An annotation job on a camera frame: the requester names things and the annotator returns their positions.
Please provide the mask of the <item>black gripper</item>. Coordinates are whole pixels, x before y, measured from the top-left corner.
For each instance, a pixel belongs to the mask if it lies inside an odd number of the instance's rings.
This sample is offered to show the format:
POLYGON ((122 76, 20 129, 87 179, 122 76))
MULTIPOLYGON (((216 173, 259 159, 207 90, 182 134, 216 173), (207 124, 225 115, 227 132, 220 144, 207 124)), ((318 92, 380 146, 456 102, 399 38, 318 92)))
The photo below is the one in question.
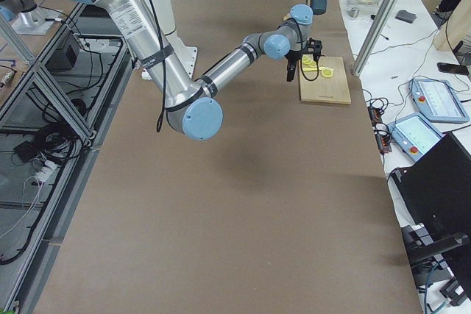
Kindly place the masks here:
POLYGON ((314 61, 317 63, 322 56, 322 41, 314 40, 313 38, 307 39, 303 49, 294 51, 290 50, 286 55, 288 60, 286 66, 286 81, 292 82, 297 69, 297 61, 302 59, 302 55, 312 55, 314 61))

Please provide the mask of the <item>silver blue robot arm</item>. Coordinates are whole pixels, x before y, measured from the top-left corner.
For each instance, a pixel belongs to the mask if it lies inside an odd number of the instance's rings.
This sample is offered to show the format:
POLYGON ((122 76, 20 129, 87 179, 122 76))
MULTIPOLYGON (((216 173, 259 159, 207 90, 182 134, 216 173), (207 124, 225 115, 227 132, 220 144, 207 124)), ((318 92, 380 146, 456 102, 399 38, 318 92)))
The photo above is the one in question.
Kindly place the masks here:
POLYGON ((157 19, 152 0, 74 0, 104 9, 163 93, 161 119, 193 140, 207 140, 221 128, 223 111, 216 94, 260 56, 288 60, 287 79, 311 45, 314 12, 296 4, 278 28, 244 38, 203 76, 191 79, 157 19))

